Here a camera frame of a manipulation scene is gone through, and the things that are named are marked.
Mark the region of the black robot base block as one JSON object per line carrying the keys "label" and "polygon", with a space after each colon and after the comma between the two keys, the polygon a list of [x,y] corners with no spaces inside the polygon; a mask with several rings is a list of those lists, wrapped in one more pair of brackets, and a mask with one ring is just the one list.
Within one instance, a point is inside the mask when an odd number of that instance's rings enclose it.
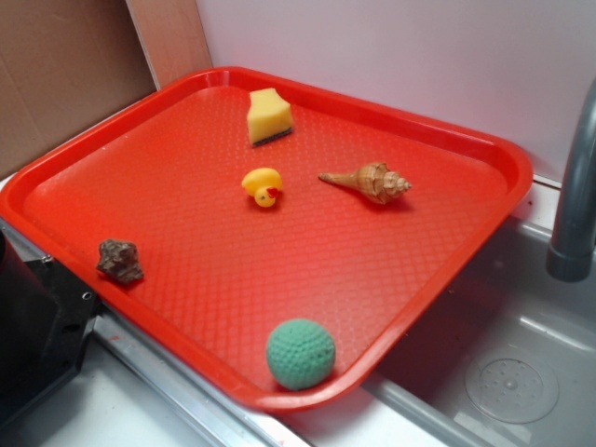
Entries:
{"label": "black robot base block", "polygon": [[1,427],[81,370],[97,294],[57,260],[20,258],[1,236]]}

